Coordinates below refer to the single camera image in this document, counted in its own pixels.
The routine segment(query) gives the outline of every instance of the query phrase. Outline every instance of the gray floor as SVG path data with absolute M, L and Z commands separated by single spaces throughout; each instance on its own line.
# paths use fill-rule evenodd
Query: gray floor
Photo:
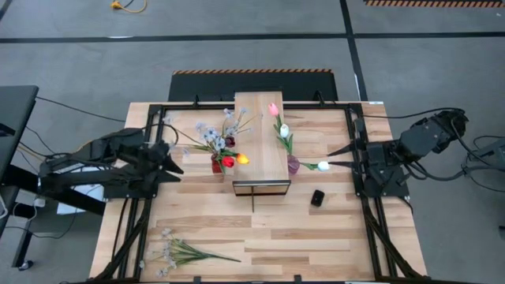
M 348 3 L 355 32 L 505 28 L 503 9 Z M 0 38 L 345 30 L 336 0 L 150 0 L 147 10 L 138 15 L 110 11 L 108 4 L 101 0 L 13 0 L 0 22 Z M 368 97 L 384 101 L 389 114 L 461 107 L 470 119 L 465 140 L 505 133 L 500 117 L 505 105 L 505 39 L 362 39 L 357 47 Z M 358 100 L 345 39 L 0 44 L 0 62 L 0 85 L 36 84 L 43 97 L 116 118 L 125 117 L 130 102 L 166 101 L 170 75 L 176 69 L 331 68 L 340 99 Z M 391 121 L 393 133 L 400 134 L 414 121 Z M 56 151 L 72 151 L 122 127 L 45 102 L 36 104 L 28 125 Z M 31 133 L 22 140 L 45 150 Z M 463 158 L 462 148 L 454 143 L 423 163 L 434 174 L 445 175 L 457 171 Z M 17 155 L 14 163 L 30 169 Z M 495 174 L 476 178 L 495 187 L 505 181 Z M 505 240 L 499 237 L 498 225 L 505 225 L 505 195 L 480 189 L 465 178 L 446 183 L 410 181 L 409 185 L 428 273 L 440 279 L 502 283 Z M 58 235 L 69 221 L 55 218 L 54 207 L 49 206 L 33 222 L 33 229 Z M 38 265 L 25 272 L 9 267 L 20 232 L 7 230 L 0 240 L 0 275 L 7 283 L 84 280 L 99 225 L 100 218 L 83 214 L 61 240 L 33 240 L 28 255 Z

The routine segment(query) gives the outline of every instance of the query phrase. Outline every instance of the white tulip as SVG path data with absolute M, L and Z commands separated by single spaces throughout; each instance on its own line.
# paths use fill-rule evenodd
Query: white tulip
M 288 135 L 290 135 L 290 128 L 283 124 L 280 129 L 280 135 L 282 138 L 286 138 Z
M 330 164 L 328 162 L 319 162 L 317 164 L 317 169 L 320 170 L 320 171 L 327 171 L 327 170 L 330 170 Z

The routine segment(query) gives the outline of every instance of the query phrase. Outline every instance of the black desk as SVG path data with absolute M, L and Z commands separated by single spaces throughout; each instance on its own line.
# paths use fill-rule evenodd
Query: black desk
M 8 136 L 0 136 L 0 194 L 6 204 L 6 210 L 12 212 L 17 194 L 20 188 L 35 191 L 37 188 L 37 176 L 10 165 L 17 145 L 23 135 L 24 128 L 32 114 L 35 106 L 35 97 L 39 92 L 36 86 L 13 86 L 0 87 L 0 123 L 14 130 Z M 33 211 L 32 207 L 20 204 L 17 207 L 19 215 L 21 212 Z M 8 216 L 0 220 L 0 237 L 6 227 Z M 28 245 L 32 234 L 28 231 L 23 233 L 14 257 L 13 267 L 20 270 L 28 269 L 31 264 L 24 261 L 24 256 L 28 250 Z

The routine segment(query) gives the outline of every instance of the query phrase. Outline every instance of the wooden tabletop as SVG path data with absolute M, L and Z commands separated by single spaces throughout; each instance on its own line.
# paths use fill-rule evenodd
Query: wooden tabletop
M 131 103 L 126 127 L 144 127 L 149 104 Z M 365 114 L 386 114 L 381 104 L 363 103 L 363 109 Z M 221 110 L 170 112 L 173 125 L 190 136 L 196 136 L 195 124 L 199 121 L 218 128 L 223 115 Z M 325 160 L 327 153 L 350 142 L 341 110 L 284 110 L 284 117 L 294 135 L 294 155 L 301 162 L 318 163 Z M 371 141 L 392 138 L 386 119 L 366 118 L 366 125 Z M 163 134 L 166 141 L 174 139 L 168 130 Z M 160 186 L 152 202 L 145 252 L 162 248 L 161 231 L 171 228 L 175 237 L 199 250 L 241 262 L 203 260 L 157 278 L 156 270 L 167 264 L 163 258 L 149 260 L 146 255 L 141 281 L 192 281 L 193 276 L 201 276 L 203 281 L 293 281 L 294 275 L 301 275 L 305 281 L 373 279 L 361 202 L 354 195 L 349 169 L 333 166 L 327 172 L 319 172 L 302 166 L 290 176 L 292 185 L 287 195 L 256 196 L 253 213 L 251 197 L 234 195 L 233 171 L 227 171 L 226 176 L 214 175 L 210 154 L 192 150 L 189 156 L 183 155 L 183 144 L 189 142 L 181 137 L 172 151 L 174 161 L 185 174 L 181 183 Z M 331 160 L 350 161 L 352 156 L 345 154 Z M 321 207 L 310 205 L 315 189 L 326 193 Z M 91 277 L 110 261 L 123 201 L 107 203 Z M 425 274 L 410 209 L 394 197 L 384 197 L 383 203 L 392 242 L 415 270 Z M 123 218 L 119 244 L 127 215 Z M 379 241 L 378 244 L 382 271 L 386 274 L 383 248 Z M 130 252 L 127 275 L 132 274 L 135 251 Z

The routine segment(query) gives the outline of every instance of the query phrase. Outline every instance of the black phone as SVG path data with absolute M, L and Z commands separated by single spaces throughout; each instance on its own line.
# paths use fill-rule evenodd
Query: black phone
M 316 189 L 316 191 L 314 191 L 314 194 L 312 195 L 312 200 L 310 201 L 310 204 L 316 207 L 321 207 L 321 204 L 323 203 L 323 198 L 324 198 L 324 192 Z

